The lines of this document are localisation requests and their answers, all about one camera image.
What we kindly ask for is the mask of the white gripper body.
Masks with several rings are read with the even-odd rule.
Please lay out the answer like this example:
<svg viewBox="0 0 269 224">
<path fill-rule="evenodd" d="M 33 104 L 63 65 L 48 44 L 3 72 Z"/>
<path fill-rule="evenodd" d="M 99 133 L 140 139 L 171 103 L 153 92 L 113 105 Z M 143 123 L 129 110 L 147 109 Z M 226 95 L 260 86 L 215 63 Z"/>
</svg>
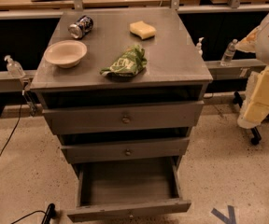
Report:
<svg viewBox="0 0 269 224">
<path fill-rule="evenodd" d="M 251 96 L 255 90 L 255 86 L 256 86 L 256 83 L 258 80 L 258 74 L 259 73 L 252 72 L 251 76 L 248 79 L 248 84 L 247 84 L 247 89 L 246 89 L 246 99 L 244 100 L 243 111 L 240 110 L 240 114 L 242 114 L 242 115 L 244 115 L 248 103 L 252 102 Z"/>
</svg>

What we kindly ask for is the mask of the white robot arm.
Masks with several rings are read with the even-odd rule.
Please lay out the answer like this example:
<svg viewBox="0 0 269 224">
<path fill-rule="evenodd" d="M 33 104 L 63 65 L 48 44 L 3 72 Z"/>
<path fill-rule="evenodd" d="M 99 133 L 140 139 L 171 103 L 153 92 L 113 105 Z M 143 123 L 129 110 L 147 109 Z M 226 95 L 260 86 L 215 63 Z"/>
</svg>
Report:
<svg viewBox="0 0 269 224">
<path fill-rule="evenodd" d="M 252 72 L 248 78 L 246 98 L 237 120 L 240 127 L 250 129 L 261 124 L 269 114 L 269 13 L 237 43 L 236 49 L 252 52 L 257 60 L 266 64 L 260 73 Z"/>
</svg>

